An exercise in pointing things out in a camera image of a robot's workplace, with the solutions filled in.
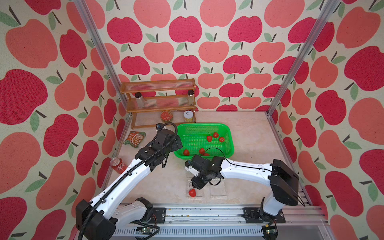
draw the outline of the snack bag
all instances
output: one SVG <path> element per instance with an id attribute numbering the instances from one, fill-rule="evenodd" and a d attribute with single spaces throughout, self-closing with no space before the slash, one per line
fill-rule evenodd
<path id="1" fill-rule="evenodd" d="M 125 140 L 124 144 L 130 144 L 134 148 L 138 148 L 141 141 L 146 136 L 145 132 L 131 131 Z"/>

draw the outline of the red soda can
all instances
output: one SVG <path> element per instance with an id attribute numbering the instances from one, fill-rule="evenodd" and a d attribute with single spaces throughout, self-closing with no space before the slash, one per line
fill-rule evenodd
<path id="1" fill-rule="evenodd" d="M 124 161 L 119 157 L 114 157 L 111 160 L 111 167 L 113 170 L 115 170 L 118 174 L 122 174 L 125 169 L 127 169 L 127 165 L 124 163 Z"/>

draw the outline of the black mounting plate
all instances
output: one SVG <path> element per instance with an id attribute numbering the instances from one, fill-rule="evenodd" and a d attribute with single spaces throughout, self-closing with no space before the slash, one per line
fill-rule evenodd
<path id="1" fill-rule="evenodd" d="M 265 223 L 265 221 L 261 220 L 260 214 L 258 212 L 258 207 L 245 207 L 243 208 L 244 214 L 242 215 L 245 218 L 246 223 Z M 283 211 L 280 209 L 279 213 L 275 216 L 276 223 L 285 223 L 285 217 Z"/>
<path id="2" fill-rule="evenodd" d="M 156 216 L 157 223 L 164 223 L 166 220 L 166 208 L 165 207 L 154 207 L 152 215 Z M 155 218 L 151 216 L 147 224 L 155 224 Z"/>

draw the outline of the beige floor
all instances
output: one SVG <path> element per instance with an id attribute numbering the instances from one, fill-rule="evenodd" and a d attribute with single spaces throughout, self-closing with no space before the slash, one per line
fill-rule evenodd
<path id="1" fill-rule="evenodd" d="M 235 153 L 230 158 L 240 162 L 272 163 L 273 159 L 284 161 L 265 113 L 258 112 L 197 112 L 197 122 L 220 122 L 231 129 Z M 155 128 L 135 129 L 147 136 L 139 147 L 145 146 L 156 134 Z M 130 163 L 138 149 L 123 145 L 119 157 Z M 206 185 L 197 196 L 188 195 L 191 174 L 184 169 L 184 160 L 173 153 L 163 169 L 157 166 L 152 173 L 140 181 L 124 199 L 124 203 L 144 197 L 152 203 L 202 203 L 202 204 L 259 204 L 270 188 L 242 179 L 225 179 L 218 186 Z M 112 171 L 109 183 L 118 174 Z"/>

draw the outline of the wooden shelf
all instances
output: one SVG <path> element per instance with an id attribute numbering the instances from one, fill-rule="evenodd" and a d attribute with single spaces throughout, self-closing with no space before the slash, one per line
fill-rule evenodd
<path id="1" fill-rule="evenodd" d="M 136 102 L 136 98 L 131 98 L 127 103 L 128 113 L 138 112 L 153 112 L 164 110 L 189 110 L 193 109 L 193 105 L 188 104 L 188 95 L 172 95 L 172 96 L 158 96 L 144 98 L 144 107 L 139 108 Z"/>
<path id="2" fill-rule="evenodd" d="M 195 79 L 165 80 L 165 81 L 139 81 L 123 82 L 120 87 L 121 93 L 190 90 L 195 89 Z"/>
<path id="3" fill-rule="evenodd" d="M 193 108 L 190 108 L 194 113 L 194 123 L 196 123 L 196 115 Z M 172 122 L 176 125 L 182 124 L 182 123 L 189 123 L 184 121 L 184 111 L 171 111 L 173 114 Z M 162 122 L 161 118 L 161 111 L 159 112 L 144 112 L 144 113 L 133 113 L 133 119 L 131 128 L 141 128 L 141 127 L 155 127 L 157 123 Z"/>

